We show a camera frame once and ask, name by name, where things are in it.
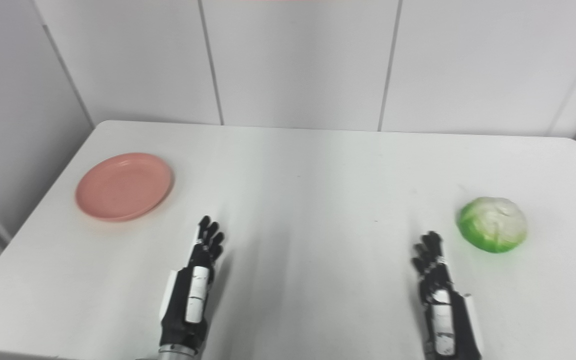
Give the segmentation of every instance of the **white table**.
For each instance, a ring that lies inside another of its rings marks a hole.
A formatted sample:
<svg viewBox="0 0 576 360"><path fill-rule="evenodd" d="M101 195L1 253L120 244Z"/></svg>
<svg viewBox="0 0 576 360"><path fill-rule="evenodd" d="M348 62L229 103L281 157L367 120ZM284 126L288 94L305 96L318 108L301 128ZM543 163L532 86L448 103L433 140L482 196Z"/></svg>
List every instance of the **white table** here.
<svg viewBox="0 0 576 360"><path fill-rule="evenodd" d="M170 164L168 198L125 223L82 214L80 178L128 152ZM528 240L463 240L455 213L477 196L518 203ZM409 259L428 230L474 295L486 360L576 359L573 140L125 121L94 130L0 257L0 352L154 357L204 214L226 242L202 360L422 360Z"/></svg>

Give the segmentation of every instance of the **pink plate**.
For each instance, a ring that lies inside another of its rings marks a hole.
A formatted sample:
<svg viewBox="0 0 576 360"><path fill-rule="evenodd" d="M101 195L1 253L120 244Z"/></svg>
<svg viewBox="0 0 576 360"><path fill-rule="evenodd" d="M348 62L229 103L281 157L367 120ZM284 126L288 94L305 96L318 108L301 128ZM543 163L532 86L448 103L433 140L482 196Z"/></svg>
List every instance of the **pink plate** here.
<svg viewBox="0 0 576 360"><path fill-rule="evenodd" d="M122 153L99 162L77 186L77 205L103 221L127 221L157 207L172 186L172 171L150 153Z"/></svg>

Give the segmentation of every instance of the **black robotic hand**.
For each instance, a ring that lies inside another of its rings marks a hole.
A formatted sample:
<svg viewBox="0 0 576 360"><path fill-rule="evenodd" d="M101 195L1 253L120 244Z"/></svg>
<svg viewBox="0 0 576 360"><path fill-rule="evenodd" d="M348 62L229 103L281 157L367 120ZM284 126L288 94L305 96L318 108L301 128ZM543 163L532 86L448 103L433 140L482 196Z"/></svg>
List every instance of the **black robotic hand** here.
<svg viewBox="0 0 576 360"><path fill-rule="evenodd" d="M176 274L161 321L160 359L192 358L206 339L208 322L204 310L208 289L215 279L215 261L224 251L224 233L218 230L219 224L208 215L201 219L188 265Z"/></svg>
<svg viewBox="0 0 576 360"><path fill-rule="evenodd" d="M419 297L429 338L424 344L427 360L480 360L482 344L469 294L453 289L442 255L442 239L430 231L414 246L412 259L419 273Z"/></svg>

